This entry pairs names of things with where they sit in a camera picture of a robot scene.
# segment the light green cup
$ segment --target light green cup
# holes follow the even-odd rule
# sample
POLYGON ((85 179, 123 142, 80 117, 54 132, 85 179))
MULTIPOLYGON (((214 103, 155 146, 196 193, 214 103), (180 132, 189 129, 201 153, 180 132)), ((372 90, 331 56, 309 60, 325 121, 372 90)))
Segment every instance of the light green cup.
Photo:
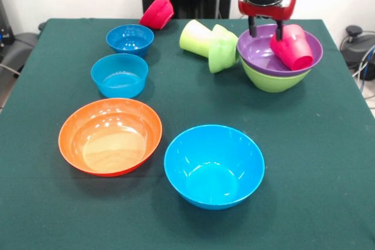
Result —
POLYGON ((209 57, 212 31, 197 20, 191 20, 183 28, 180 36, 180 47, 194 54, 209 57))
POLYGON ((270 93, 279 93, 292 88, 302 79, 304 79, 310 72, 306 71, 305 73, 299 74, 297 76, 289 77, 268 76, 249 67, 242 58, 241 62, 247 76, 255 84, 255 86, 263 91, 270 93))
POLYGON ((211 73, 228 69, 237 62, 238 37, 220 25, 213 30, 191 20, 182 30, 180 47, 192 53, 207 57, 211 73))

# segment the red robot part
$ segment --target red robot part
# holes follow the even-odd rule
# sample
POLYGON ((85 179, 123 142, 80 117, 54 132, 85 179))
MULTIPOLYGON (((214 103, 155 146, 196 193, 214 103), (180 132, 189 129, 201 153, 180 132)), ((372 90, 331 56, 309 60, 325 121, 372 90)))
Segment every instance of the red robot part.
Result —
POLYGON ((257 6, 248 1, 238 0, 238 8, 242 14, 250 17, 264 16, 273 20, 290 20, 296 0, 290 0, 288 6, 283 6, 283 1, 274 6, 257 6))

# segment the light blue bowl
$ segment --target light blue bowl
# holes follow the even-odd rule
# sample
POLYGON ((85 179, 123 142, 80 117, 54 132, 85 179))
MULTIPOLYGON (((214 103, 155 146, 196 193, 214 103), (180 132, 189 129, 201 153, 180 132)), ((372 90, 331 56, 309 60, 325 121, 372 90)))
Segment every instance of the light blue bowl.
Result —
POLYGON ((154 41, 154 33, 142 25, 124 25, 108 32, 106 40, 116 53, 144 57, 154 41))
POLYGON ((91 78, 107 98, 133 98, 145 88, 148 66, 132 54, 112 54, 97 61, 91 78))
POLYGON ((164 158, 166 176, 191 204, 227 209, 245 200, 260 185, 264 160, 245 134, 222 125, 197 126, 178 135, 164 158))

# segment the red cup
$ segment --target red cup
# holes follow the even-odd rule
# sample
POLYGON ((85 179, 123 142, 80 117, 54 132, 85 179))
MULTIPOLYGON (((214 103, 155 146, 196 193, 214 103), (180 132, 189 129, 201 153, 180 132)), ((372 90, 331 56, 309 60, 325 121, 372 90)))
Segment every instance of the red cup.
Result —
POLYGON ((271 38, 271 49, 291 70, 302 70, 313 62, 312 51, 306 40, 306 34, 299 25, 284 26, 283 39, 271 38))
POLYGON ((139 23, 152 29, 162 29, 174 14, 170 0, 154 0, 139 23))

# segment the purple bowl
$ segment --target purple bowl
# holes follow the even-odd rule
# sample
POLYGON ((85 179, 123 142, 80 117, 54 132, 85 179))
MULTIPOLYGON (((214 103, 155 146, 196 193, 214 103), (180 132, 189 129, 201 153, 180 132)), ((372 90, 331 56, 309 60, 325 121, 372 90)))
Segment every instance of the purple bowl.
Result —
POLYGON ((248 66, 269 76, 287 77, 297 76, 312 69, 322 59, 323 47, 321 43, 314 35, 305 31, 314 60, 310 67, 302 70, 290 70, 270 48, 271 37, 275 34, 275 30, 275 24, 261 25, 257 27, 257 37, 251 37, 248 30, 240 36, 237 50, 248 66))

